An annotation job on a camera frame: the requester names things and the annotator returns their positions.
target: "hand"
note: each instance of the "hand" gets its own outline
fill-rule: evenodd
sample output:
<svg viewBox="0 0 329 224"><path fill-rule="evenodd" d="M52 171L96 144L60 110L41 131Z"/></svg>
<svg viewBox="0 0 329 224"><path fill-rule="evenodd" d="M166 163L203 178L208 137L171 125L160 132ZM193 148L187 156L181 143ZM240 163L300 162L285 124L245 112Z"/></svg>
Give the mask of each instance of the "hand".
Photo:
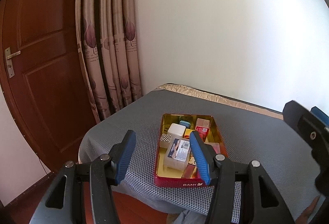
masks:
<svg viewBox="0 0 329 224"><path fill-rule="evenodd" d="M314 198L312 203L296 219L296 224L307 224L307 220L310 217L310 215L313 213L319 199L320 199L320 195Z"/></svg>

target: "triangular cutout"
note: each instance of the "triangular cutout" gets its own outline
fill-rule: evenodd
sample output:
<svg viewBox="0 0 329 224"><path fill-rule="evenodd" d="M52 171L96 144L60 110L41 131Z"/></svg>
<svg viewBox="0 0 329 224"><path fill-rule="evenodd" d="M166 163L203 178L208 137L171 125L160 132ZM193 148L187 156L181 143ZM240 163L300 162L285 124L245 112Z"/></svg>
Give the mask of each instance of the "triangular cutout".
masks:
<svg viewBox="0 0 329 224"><path fill-rule="evenodd" d="M63 176L46 202L46 207L62 209L64 206L66 177Z"/></svg>
<svg viewBox="0 0 329 224"><path fill-rule="evenodd" d="M279 201L275 197L272 190L266 185L264 179L259 176L259 187L261 190L261 203L263 208L276 207L279 205Z"/></svg>

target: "curtain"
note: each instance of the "curtain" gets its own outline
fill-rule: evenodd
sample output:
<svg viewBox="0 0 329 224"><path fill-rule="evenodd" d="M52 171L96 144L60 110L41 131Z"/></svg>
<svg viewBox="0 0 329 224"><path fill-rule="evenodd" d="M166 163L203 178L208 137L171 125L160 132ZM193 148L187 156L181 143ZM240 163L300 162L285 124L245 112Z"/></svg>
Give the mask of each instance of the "curtain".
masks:
<svg viewBox="0 0 329 224"><path fill-rule="evenodd" d="M141 97L134 0L75 0L80 66L97 122Z"/></svg>

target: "gray mesh fabric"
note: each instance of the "gray mesh fabric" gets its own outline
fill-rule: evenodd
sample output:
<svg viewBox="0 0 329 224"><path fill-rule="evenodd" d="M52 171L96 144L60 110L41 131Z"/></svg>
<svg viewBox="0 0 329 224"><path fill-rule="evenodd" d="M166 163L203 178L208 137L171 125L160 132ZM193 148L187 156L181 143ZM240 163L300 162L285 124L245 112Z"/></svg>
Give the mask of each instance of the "gray mesh fabric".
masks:
<svg viewBox="0 0 329 224"><path fill-rule="evenodd" d="M137 134L136 149L126 178L117 188L154 209L179 213L183 209L207 214L213 193L205 188L161 188L153 181L158 136L164 113L212 115L229 158L264 166L294 219L317 195L319 168L308 145L282 120L167 90L152 91L90 129L80 145L80 159L89 162L119 143L128 129ZM240 211L241 186L236 183L232 222Z"/></svg>

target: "door panel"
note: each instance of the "door panel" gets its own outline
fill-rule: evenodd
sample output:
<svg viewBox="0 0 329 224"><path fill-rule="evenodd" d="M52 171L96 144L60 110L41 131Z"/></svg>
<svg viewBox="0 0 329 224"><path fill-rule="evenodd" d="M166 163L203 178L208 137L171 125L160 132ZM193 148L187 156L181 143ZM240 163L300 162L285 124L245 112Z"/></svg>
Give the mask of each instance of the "door panel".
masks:
<svg viewBox="0 0 329 224"><path fill-rule="evenodd" d="M53 170L77 161L81 139L96 124L80 69L74 4L7 0L3 19L2 50L21 50L12 58L15 76L7 80L25 137Z"/></svg>

